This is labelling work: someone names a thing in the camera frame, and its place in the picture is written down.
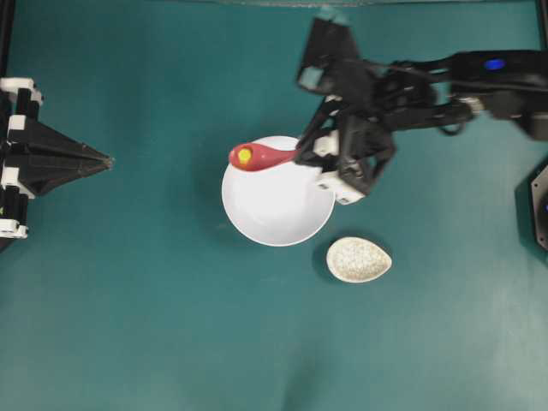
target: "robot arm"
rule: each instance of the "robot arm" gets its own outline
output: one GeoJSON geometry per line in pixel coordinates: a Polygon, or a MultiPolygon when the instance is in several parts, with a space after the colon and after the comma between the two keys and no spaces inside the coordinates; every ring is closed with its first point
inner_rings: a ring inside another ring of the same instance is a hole
{"type": "Polygon", "coordinates": [[[298,84],[324,96],[296,163],[322,168],[317,183],[342,204],[368,195],[396,153],[392,133],[437,128],[459,134],[482,110],[548,140],[548,53],[475,51],[432,62],[363,60],[335,15],[314,20],[298,84]],[[433,84],[449,82],[448,103],[433,84]]]}

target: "green table surface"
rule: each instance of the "green table surface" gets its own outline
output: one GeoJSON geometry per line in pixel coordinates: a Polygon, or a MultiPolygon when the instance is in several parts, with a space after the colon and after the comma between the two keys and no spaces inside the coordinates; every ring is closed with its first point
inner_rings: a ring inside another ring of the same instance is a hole
{"type": "MultiPolygon", "coordinates": [[[[546,409],[548,268],[519,225],[546,144],[488,116],[457,138],[399,133],[370,198],[310,241],[260,246],[224,214],[227,152],[303,129],[319,98],[294,77],[317,10],[18,3],[9,74],[116,167],[35,200],[31,235],[0,256],[0,409],[546,409]],[[336,281],[342,235],[393,268],[336,281]]],[[[347,12],[385,62],[539,48],[529,1],[347,12]]]]}

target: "red plastic spoon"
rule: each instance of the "red plastic spoon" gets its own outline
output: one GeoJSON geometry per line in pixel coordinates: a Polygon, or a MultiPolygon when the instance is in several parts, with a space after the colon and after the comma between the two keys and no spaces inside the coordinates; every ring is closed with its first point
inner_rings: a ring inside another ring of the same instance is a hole
{"type": "Polygon", "coordinates": [[[232,149],[229,162],[244,171],[261,171],[287,163],[297,155],[297,150],[276,150],[258,143],[240,144],[232,149]]]}

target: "white plastic mount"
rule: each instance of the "white plastic mount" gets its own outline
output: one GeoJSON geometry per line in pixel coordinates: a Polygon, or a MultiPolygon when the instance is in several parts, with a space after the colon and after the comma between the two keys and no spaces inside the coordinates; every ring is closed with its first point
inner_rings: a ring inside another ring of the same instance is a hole
{"type": "Polygon", "coordinates": [[[365,197],[364,194],[341,180],[338,171],[320,174],[316,185],[323,190],[335,193],[337,202],[343,205],[355,203],[365,197]]]}
{"type": "Polygon", "coordinates": [[[17,101],[17,94],[19,94],[20,88],[27,88],[31,91],[32,101],[36,101],[40,105],[44,103],[44,96],[35,87],[33,79],[21,77],[4,77],[0,79],[0,90],[9,94],[9,99],[12,103],[17,101]]]}
{"type": "Polygon", "coordinates": [[[0,237],[2,238],[27,238],[28,227],[19,225],[16,220],[0,218],[0,237]]]}

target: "white bracket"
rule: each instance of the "white bracket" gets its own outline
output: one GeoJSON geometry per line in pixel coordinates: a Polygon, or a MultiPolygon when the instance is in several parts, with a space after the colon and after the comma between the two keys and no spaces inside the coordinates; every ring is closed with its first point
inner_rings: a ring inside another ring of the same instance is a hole
{"type": "Polygon", "coordinates": [[[16,220],[0,218],[0,237],[2,238],[27,238],[28,227],[19,225],[16,220]]]}
{"type": "Polygon", "coordinates": [[[328,135],[320,137],[314,141],[314,150],[320,157],[325,157],[328,154],[333,156],[339,155],[339,132],[331,131],[328,135]]]}
{"type": "Polygon", "coordinates": [[[339,178],[338,171],[322,173],[316,180],[316,185],[335,193],[337,202],[342,205],[352,204],[361,200],[365,195],[339,178]]]}
{"type": "Polygon", "coordinates": [[[0,184],[5,189],[7,186],[16,186],[19,188],[20,194],[25,194],[29,200],[34,200],[36,196],[31,193],[25,186],[19,181],[19,169],[17,167],[2,166],[2,180],[0,184]]]}
{"type": "Polygon", "coordinates": [[[35,88],[33,79],[21,77],[4,77],[0,79],[0,90],[9,94],[12,103],[17,101],[17,95],[21,88],[27,88],[31,91],[31,101],[36,101],[40,105],[44,103],[44,96],[40,90],[35,88]]]}

